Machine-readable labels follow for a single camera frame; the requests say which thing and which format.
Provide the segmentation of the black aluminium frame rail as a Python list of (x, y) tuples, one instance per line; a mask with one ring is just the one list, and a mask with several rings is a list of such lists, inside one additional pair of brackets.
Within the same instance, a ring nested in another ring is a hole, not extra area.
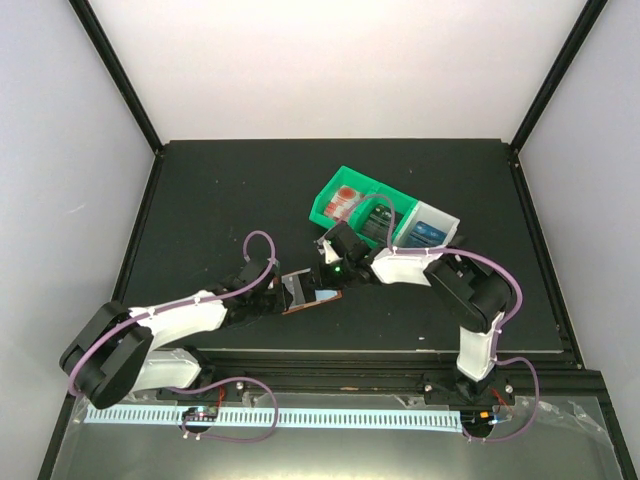
[[(269, 385), (284, 405), (423, 406), (428, 380), (449, 376), (449, 354), (212, 352), (222, 377)], [(533, 424), (517, 417), (487, 442), (459, 434), (281, 428), (259, 443), (185, 438), (174, 427), (86, 425), (65, 401), (38, 471), (41, 479), (632, 479), (601, 373), (574, 354), (529, 355), (503, 369), (504, 398), (539, 391)]]

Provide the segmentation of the blue credit card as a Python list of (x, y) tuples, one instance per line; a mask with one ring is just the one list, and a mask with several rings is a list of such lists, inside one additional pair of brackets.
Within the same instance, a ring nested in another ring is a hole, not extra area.
[(432, 227), (431, 225), (417, 221), (410, 231), (407, 241), (407, 248), (430, 248), (442, 245), (447, 234)]

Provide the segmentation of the green bin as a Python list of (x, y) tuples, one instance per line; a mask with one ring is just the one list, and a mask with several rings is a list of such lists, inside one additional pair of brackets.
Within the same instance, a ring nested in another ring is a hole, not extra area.
[(309, 220), (323, 228), (332, 227), (368, 194), (377, 193), (381, 182), (347, 166), (341, 166), (315, 197)]
[(392, 187), (382, 184), (377, 193), (360, 204), (349, 219), (349, 225), (370, 245), (387, 244), (390, 224), (395, 238), (399, 227), (417, 200)]

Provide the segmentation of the green bin left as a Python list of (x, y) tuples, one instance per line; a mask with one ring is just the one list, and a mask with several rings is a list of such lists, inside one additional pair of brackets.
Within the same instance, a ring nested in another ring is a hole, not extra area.
[(368, 194), (377, 193), (381, 182), (347, 166), (341, 166), (315, 197), (309, 220), (323, 228), (332, 227)]

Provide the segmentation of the red patterned card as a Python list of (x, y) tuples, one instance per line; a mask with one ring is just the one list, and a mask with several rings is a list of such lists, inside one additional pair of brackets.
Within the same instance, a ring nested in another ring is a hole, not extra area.
[(331, 220), (339, 221), (344, 214), (363, 197), (364, 194), (361, 191), (349, 185), (342, 185), (332, 195), (323, 214)]

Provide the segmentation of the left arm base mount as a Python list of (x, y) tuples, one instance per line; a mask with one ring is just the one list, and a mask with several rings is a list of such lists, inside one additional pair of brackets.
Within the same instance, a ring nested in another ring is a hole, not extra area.
[(250, 390), (249, 382), (241, 380), (244, 373), (201, 374), (196, 380), (185, 387), (185, 390), (199, 390), (211, 384), (223, 381), (221, 386), (208, 389), (200, 393), (179, 393), (178, 387), (161, 387), (152, 389), (158, 401), (174, 402), (176, 405), (226, 405), (227, 403), (241, 403), (243, 395)]

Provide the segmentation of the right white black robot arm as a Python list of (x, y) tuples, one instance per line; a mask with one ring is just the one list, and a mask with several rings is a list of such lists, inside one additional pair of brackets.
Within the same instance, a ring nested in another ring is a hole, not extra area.
[(476, 403), (490, 392), (499, 336), (523, 304), (522, 288), (509, 271), (459, 248), (372, 248), (344, 221), (321, 236), (316, 247), (321, 261), (314, 279), (323, 289), (394, 284), (432, 288), (459, 325), (457, 396)]

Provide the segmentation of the green bin middle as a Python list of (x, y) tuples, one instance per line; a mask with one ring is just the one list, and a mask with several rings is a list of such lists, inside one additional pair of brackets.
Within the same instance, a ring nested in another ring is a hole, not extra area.
[(377, 193), (360, 204), (349, 219), (349, 225), (370, 245), (387, 244), (390, 224), (395, 238), (399, 227), (417, 200), (392, 187), (382, 184)]

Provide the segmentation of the brown leather card holder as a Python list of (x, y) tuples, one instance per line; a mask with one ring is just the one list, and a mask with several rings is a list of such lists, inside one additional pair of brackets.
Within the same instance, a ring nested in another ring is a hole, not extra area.
[(285, 291), (284, 315), (292, 314), (307, 308), (342, 298), (340, 290), (321, 287), (311, 269), (298, 270), (281, 277), (281, 284)]

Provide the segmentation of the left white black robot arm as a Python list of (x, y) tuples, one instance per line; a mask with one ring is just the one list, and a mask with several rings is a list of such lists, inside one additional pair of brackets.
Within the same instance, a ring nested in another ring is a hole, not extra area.
[(147, 307), (103, 304), (67, 346), (59, 366), (71, 395), (105, 409), (151, 387), (145, 368), (162, 347), (248, 317), (283, 314), (292, 302), (279, 263), (250, 260), (239, 273), (182, 299)]

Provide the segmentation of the black credit card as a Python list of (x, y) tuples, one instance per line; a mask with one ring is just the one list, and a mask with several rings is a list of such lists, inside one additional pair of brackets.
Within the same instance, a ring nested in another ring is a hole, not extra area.
[(282, 283), (290, 296), (288, 307), (298, 308), (316, 300), (313, 275), (310, 269), (282, 276)]

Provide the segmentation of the white bin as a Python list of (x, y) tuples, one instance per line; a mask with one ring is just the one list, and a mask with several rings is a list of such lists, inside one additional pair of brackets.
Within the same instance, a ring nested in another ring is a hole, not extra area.
[(403, 248), (446, 246), (457, 233), (459, 224), (457, 217), (418, 201), (407, 213), (393, 244)]

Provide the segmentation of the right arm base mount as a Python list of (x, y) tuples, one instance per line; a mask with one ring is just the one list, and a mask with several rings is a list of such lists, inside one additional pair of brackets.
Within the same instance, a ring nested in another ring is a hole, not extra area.
[(431, 370), (422, 376), (422, 392), (428, 404), (461, 408), (490, 408), (515, 403), (507, 391), (508, 378), (492, 371), (485, 379), (474, 381), (458, 371)]

